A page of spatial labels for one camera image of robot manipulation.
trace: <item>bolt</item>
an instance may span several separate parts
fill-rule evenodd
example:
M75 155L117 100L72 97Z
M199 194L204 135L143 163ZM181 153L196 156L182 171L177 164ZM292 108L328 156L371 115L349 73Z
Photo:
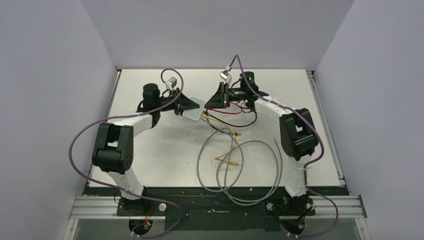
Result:
M269 203L266 205L266 209L268 209L268 211L272 211L272 210L273 210L273 208L274 208L274 204L273 204L272 202L269 202Z
M165 203L159 204L159 211L163 212L167 209L167 205Z

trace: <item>white table surface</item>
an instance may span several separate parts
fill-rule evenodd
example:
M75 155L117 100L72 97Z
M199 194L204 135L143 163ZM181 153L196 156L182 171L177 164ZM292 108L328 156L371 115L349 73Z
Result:
M110 116L133 114L139 102L143 99L143 86L147 83L156 83L161 91L165 85L160 80L159 69L123 69L117 84ZM303 69L247 69L255 73L255 82L261 91L270 94L280 103L293 108L309 109L317 132L324 143L325 154L321 160L311 164L308 170L310 186L339 186L337 170L333 161L328 139L324 132L323 123L315 103L313 92ZM179 70L184 78L183 93L195 96L206 102L216 92L221 81L221 69L182 69ZM231 75L235 80L239 78L239 69L232 69ZM178 76L167 71L164 79ZM222 109L236 111L235 107ZM234 125L244 125L254 119L254 114L227 115L213 113L216 117ZM235 128L241 133L240 143L248 140L262 140L270 144L277 153L273 138L280 143L279 126L268 118L258 114L255 124L245 128ZM146 130L134 138L134 160L132 167L141 184L146 187L201 187L196 176L196 161L200 148L206 138L214 130L203 121L194 122L175 116L173 111L162 112L157 126ZM216 156L229 149L230 138L217 133L203 151L200 160L200 177L209 187L217 187L216 169L219 161ZM285 186L289 168L288 157L281 149L283 156L283 176L280 186ZM253 144L243 147L243 172L234 185L235 187L269 187L274 183L276 164L272 153L262 144ZM320 147L315 148L312 158L320 154ZM241 162L240 151L236 151L231 160ZM238 174L239 166L231 166L227 180L232 182ZM219 172L223 179L224 168ZM106 183L115 184L105 172L94 167L92 177ZM90 182L90 187L104 187Z

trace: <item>red wire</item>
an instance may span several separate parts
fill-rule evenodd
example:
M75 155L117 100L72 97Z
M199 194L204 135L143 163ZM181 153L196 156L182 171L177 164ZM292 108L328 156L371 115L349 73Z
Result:
M146 214L146 216L144 218L143 226L146 225L147 217L150 216L152 213L153 213L153 206L150 205L150 212L148 214Z
M233 105L236 105L237 107L239 107L239 108L240 108L240 111L239 111L239 112L220 111L220 110L215 110L215 109L210 108L210 107L205 107L205 109L210 110L210 111L214 111L214 112L217 112L217 113L221 113L221 114L231 114L231 115L236 115L236 114L241 114L241 113L242 113L243 108L241 108L239 105L237 105L237 104L235 104L235 103L233 103L233 102L230 102L230 104L233 104Z

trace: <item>white wall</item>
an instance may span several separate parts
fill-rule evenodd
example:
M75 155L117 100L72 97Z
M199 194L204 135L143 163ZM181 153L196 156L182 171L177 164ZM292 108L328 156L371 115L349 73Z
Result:
M356 0L316 84L375 240L423 239L424 1Z
M118 68L314 70L354 0L81 0Z
M84 180L72 137L106 115L116 70L79 0L0 7L0 239L58 240ZM74 151L86 172L95 130Z

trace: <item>gray cable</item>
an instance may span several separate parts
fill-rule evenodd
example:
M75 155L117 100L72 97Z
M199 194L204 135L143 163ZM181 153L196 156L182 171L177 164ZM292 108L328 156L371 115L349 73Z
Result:
M208 123L209 125L212 125L210 122L208 122L208 121L206 121L206 120L204 120L204 119L202 119L202 120L203 120L203 121L205 121L206 123ZM279 184L280 184L280 181L281 181L281 177L282 177L282 175L283 175L283 157L282 157L282 155L281 155L281 151L280 151L280 148L279 148L279 146L278 146L277 140L275 140L275 138L274 138L274 142L275 142L275 144L276 144L276 146L277 146L278 153L279 153L280 166L279 166L279 163L278 163L278 160L277 160L277 156L276 156L276 154L275 154L274 150L271 148L271 146L270 146L269 144L267 144L267 143L266 143L266 142L264 142L264 141L260 141L260 140L249 140L249 141L245 141L245 142L243 142L243 143L239 144L239 143L238 143L238 141L234 138L234 136L233 136L232 134L230 134L230 133L227 133L227 132L223 131L223 130L225 130L225 129L230 130L228 127L224 127L224 128L221 128L221 129L216 130L214 133L212 133L212 134L211 134L211 135L210 135L210 136L206 139L206 141L203 143L203 145L202 145L202 147L201 147L201 149L200 149L200 152L199 152L198 157L197 157L197 164L196 164L197 179L199 180L200 185L202 185L202 187L203 187L203 188L205 188L206 190L208 190L208 191L210 191L210 192L213 192L213 193L224 192L224 193L228 196L228 198L229 198L232 202L234 202L234 203L236 203L236 204L238 204L238 205L241 205L241 206L251 206L251 205L255 205L255 204L257 204L257 203L259 203L259 202L261 202L261 201L263 201L263 200L265 200L265 199L269 198L269 197L270 197L270 196L271 196L271 195L272 195L272 194L273 194L273 193L277 190L277 188L278 188L278 186L279 186ZM212 137L213 137L216 133L218 133L218 132L221 132L221 133L224 133L224 134L228 135L228 136L231 138L231 145L230 145L230 151L228 152L228 154L227 154L227 155L225 155L225 157L222 159L223 161L221 161L221 162L219 163L218 168L216 169L216 182L218 183L218 186L219 186L220 190L213 190L213 189L207 188L207 187L203 184L202 180L200 179L200 173L199 173L199 162L200 162L200 158L201 158L201 156L202 156L202 152L203 152L203 150L205 149L206 144L208 143L209 139L211 139L211 138L212 138ZM243 166L244 166L244 163L245 163L245 157L244 157L243 150L242 150L241 146L242 146L242 145L245 145L245 144L249 144L249 143L262 143L262 144L266 145L266 146L267 146L267 147L271 150L272 154L274 155L275 163L276 163L276 165L277 165L275 181L274 181L274 183L273 183L273 185L272 185L271 189L269 190L269 192L268 192L268 193L267 193L264 197L262 197L262 198L260 198L260 199L255 199L255 200L245 200L245 199L236 198L236 197L232 196L231 194L229 194L229 193L228 193L228 191L227 191L229 188L231 188L232 186L234 186L234 185L236 184L236 182L237 182L237 181L239 180L239 178L240 178L240 175L242 174ZM233 152L235 149L240 149L240 153L241 153L241 166L240 166L240 170L239 170L238 175L237 175L237 177L235 178L234 182L233 182L233 183L231 183L231 184L227 187L226 185L227 185L227 173L228 173L228 168L229 168L229 166L230 166L231 154L232 154L232 152ZM222 186L221 186L221 184L220 184L220 182L219 182L218 172L219 172L219 169L221 168L221 166L222 166L223 162L226 160L226 158L227 158L227 157L228 157L228 160L226 161L226 168L225 168L225 175L224 175L224 187L222 187Z
M262 143L265 146L267 146L271 150L272 154L274 155L275 163L276 163L276 166L277 166L277 168L276 168L277 172L276 172L274 184L272 185L271 189L268 191L268 193L264 197L262 197L260 199L256 199L256 200L245 200L245 199L240 199L240 198L234 197L234 196L230 195L225 190L224 193L229 197L229 199L231 201L233 201L234 203L241 205L241 206L252 206L252 205L258 204L259 202L269 198L277 190L278 186L280 185L281 177L283 175L283 157L281 155L281 151L280 151L280 148L278 147L277 141L275 139L274 139L274 141L275 141L275 144L277 146L278 153L279 153L279 156L280 156L280 166L281 166L280 172L279 172L279 164L278 164L277 156L276 156L274 150L270 147L269 144L267 144L264 141L260 141L260 140L249 140L249 141L245 141L245 142L240 144L240 146L242 146L242 145L248 144L248 143ZM224 178L224 188L226 187L226 180L227 179ZM218 183L219 188L223 189L222 186L220 185L219 180L218 180L218 170L216 171L216 182Z

